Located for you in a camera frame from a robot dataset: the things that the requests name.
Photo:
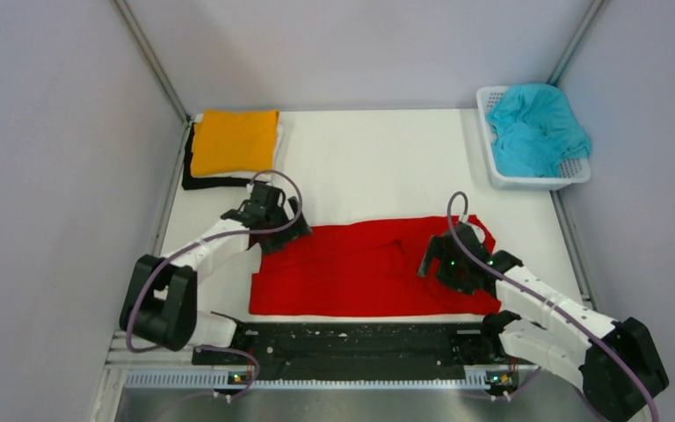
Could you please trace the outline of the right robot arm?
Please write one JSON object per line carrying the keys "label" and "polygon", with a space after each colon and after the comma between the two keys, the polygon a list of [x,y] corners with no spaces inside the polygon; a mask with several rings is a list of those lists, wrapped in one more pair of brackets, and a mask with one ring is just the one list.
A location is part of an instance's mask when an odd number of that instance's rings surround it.
{"label": "right robot arm", "polygon": [[510,252],[489,252],[466,222],[430,237],[418,275],[432,263],[443,286],[499,300],[482,322],[487,360],[533,363],[568,382],[608,421],[629,421],[642,409],[657,417],[655,399],[670,381],[641,321],[619,321],[574,301]]}

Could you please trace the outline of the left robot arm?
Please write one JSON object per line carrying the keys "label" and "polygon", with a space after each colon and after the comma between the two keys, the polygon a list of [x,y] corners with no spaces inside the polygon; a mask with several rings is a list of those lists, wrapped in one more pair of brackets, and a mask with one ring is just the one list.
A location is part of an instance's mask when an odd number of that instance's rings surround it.
{"label": "left robot arm", "polygon": [[126,347],[134,353],[163,348],[180,351],[213,347],[226,363],[243,358],[247,341],[238,323],[199,308],[198,290],[228,260],[258,246],[265,255],[312,229],[302,211],[302,195],[255,182],[238,207],[220,215],[213,226],[166,256],[146,254],[134,264],[120,311]]}

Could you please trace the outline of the red t-shirt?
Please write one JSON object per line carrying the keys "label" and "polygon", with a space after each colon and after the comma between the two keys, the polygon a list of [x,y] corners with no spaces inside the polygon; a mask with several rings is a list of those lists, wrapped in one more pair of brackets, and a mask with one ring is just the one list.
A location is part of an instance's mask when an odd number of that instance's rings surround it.
{"label": "red t-shirt", "polygon": [[426,216],[325,225],[265,254],[251,277],[249,312],[258,316],[485,316],[499,311],[492,295],[472,295],[417,276],[427,245],[448,228]]}

